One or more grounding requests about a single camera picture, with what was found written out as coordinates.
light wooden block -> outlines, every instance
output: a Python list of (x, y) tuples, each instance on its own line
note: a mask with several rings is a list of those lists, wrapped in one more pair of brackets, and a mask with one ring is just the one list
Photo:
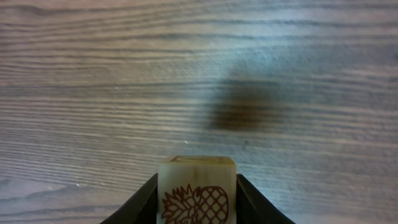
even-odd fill
[(160, 164), (157, 224), (236, 224), (236, 168), (227, 157)]

engraved design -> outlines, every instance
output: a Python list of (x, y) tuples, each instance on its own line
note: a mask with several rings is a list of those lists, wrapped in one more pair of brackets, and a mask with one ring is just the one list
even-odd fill
[(166, 224), (225, 224), (228, 219), (228, 195), (219, 186), (173, 189), (162, 199)]

pineapple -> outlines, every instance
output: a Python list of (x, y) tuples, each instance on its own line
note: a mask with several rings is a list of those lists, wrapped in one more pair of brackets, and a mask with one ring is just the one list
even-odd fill
[(162, 199), (166, 224), (225, 224), (228, 219), (228, 195), (219, 186), (197, 187), (165, 192)]

pineapple drawing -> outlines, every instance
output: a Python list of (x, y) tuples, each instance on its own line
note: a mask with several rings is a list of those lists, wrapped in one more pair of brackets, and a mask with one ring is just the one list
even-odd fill
[(228, 195), (219, 186), (173, 189), (162, 199), (166, 224), (225, 224), (228, 219)]

wood grain surface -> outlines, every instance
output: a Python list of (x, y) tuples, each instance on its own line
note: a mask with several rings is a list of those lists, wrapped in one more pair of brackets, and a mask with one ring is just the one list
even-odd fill
[(0, 0), (0, 223), (99, 223), (176, 154), (398, 223), (398, 2)]

